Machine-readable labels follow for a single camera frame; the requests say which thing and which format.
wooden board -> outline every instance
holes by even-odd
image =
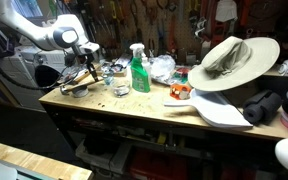
[[[149,93],[140,93],[132,89],[127,96],[118,98],[114,96],[109,87],[104,85],[104,82],[99,82],[89,86],[89,94],[85,97],[74,98],[71,95],[65,96],[60,93],[59,89],[54,89],[40,98],[40,102],[42,104],[119,117],[131,117],[245,136],[256,136],[267,139],[288,138],[288,129],[280,122],[282,109],[278,110],[275,119],[269,124],[260,124],[248,130],[222,129],[208,125],[193,107],[164,107],[164,101],[175,100],[170,97],[169,93],[170,89],[168,86],[153,83]]]
[[[90,170],[39,156],[1,143],[0,159],[55,179],[89,180],[93,177],[93,173]]]

workbench leg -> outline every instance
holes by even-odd
[[[58,130],[63,134],[65,141],[69,144],[69,146],[72,148],[72,150],[75,152],[77,148],[77,144],[75,144],[74,140],[72,139],[71,135],[66,130],[61,130],[58,128]]]

pliers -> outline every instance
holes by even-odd
[[[148,50],[150,52],[150,58],[154,57],[155,43],[154,39],[148,39]]]
[[[158,21],[157,32],[158,32],[158,55],[164,55],[166,52],[166,47],[165,47],[165,43],[164,43],[164,22],[163,22],[163,20]]]

floor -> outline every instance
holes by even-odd
[[[0,143],[83,167],[45,112],[0,105]]]

orange object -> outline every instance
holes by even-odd
[[[246,26],[247,19],[248,19],[248,12],[250,11],[252,0],[243,0],[243,8],[242,8],[242,15],[240,20],[241,26]]]
[[[170,87],[170,96],[177,100],[188,99],[191,88],[184,84],[172,84]]]

